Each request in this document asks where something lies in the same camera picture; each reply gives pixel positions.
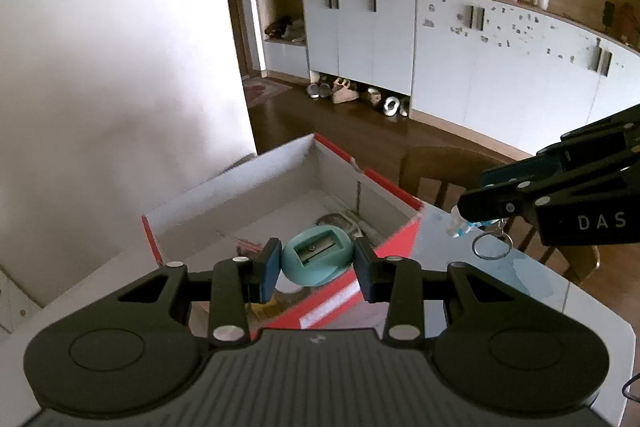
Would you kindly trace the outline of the red door mat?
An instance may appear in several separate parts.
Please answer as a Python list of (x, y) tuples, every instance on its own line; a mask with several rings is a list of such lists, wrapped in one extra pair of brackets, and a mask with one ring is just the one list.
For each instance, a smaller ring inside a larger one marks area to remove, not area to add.
[(250, 77), (242, 81), (245, 101), (248, 108), (267, 102), (291, 89), (286, 83), (271, 78)]

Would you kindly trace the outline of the red cardboard box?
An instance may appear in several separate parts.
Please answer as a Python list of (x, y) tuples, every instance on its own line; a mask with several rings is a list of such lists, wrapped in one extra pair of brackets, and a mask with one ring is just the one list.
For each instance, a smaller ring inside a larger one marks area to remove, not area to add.
[[(330, 213), (358, 225), (381, 257), (411, 254), (422, 205), (323, 136), (307, 135), (216, 176), (142, 217), (158, 263), (192, 272), (250, 256), (271, 237), (287, 242)], [(250, 329), (374, 329), (386, 308), (360, 295), (354, 271), (303, 288), (279, 277), (271, 303), (250, 307)]]

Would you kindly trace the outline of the white wall cabinet unit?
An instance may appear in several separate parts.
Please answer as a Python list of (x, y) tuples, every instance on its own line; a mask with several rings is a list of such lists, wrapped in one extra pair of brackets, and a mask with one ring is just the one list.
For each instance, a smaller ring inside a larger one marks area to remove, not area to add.
[(639, 0), (256, 0), (302, 20), (299, 76), (405, 95), (411, 118), (533, 154), (639, 101)]

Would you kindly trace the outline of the blue white keychain figure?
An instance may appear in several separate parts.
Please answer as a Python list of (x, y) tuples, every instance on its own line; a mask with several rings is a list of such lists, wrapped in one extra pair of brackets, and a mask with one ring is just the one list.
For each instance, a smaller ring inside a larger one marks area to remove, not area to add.
[[(452, 207), (448, 225), (446, 226), (448, 235), (457, 239), (458, 237), (468, 235), (472, 230), (480, 230), (480, 234), (478, 234), (475, 239), (472, 239), (471, 243), (472, 254), (478, 259), (500, 260), (510, 254), (514, 248), (513, 239), (511, 239), (511, 236), (506, 231), (506, 219), (472, 222), (465, 220), (461, 216), (458, 206)], [(484, 239), (487, 236), (495, 237), (495, 239), (500, 239), (500, 241), (505, 241), (506, 250), (498, 255), (482, 254), (478, 250), (477, 244), (480, 243), (481, 239)]]

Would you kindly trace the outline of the dark wooden chair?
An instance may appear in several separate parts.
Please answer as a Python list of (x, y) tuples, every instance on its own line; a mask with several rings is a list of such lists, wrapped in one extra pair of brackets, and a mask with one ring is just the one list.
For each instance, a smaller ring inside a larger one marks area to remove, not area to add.
[(537, 222), (530, 215), (526, 202), (518, 193), (515, 181), (500, 182), (496, 186), (481, 186), (483, 174), (497, 174), (504, 166), (495, 157), (452, 146), (418, 146), (405, 153), (400, 161), (399, 187), (418, 197), (423, 181), (438, 184), (431, 203), (442, 209), (453, 186), (465, 192), (458, 199), (462, 217), (470, 221), (504, 220), (512, 223), (521, 216), (529, 223), (529, 230), (518, 243), (525, 251), (535, 236), (540, 235)]

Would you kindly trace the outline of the white drawer cabinet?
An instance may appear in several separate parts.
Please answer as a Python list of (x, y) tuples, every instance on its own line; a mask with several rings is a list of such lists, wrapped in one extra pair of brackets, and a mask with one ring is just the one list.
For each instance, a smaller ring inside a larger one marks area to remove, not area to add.
[(3, 270), (0, 271), (0, 340), (9, 338), (22, 324), (34, 317), (41, 307), (19, 288)]

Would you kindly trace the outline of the teal pencil sharpener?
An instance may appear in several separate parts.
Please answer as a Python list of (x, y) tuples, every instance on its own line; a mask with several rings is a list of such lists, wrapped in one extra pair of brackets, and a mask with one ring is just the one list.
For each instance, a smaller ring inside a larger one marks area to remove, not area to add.
[(284, 275), (299, 286), (323, 286), (352, 264), (354, 244), (334, 225), (315, 225), (286, 243), (280, 254)]

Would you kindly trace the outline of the blue correction tape dispenser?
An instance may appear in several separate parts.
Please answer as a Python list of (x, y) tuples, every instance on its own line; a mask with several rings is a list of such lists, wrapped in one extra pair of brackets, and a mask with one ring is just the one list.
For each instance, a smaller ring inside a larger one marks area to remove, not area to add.
[(332, 227), (341, 229), (351, 239), (364, 236), (358, 223), (341, 212), (331, 212), (321, 216), (316, 220), (316, 225), (332, 225)]

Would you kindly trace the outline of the pink white sneaker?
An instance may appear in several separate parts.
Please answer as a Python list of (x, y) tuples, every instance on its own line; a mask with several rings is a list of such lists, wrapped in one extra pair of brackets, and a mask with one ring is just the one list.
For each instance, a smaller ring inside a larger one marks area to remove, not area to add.
[(332, 103), (335, 105), (356, 101), (359, 98), (356, 83), (352, 80), (338, 77), (332, 88)]

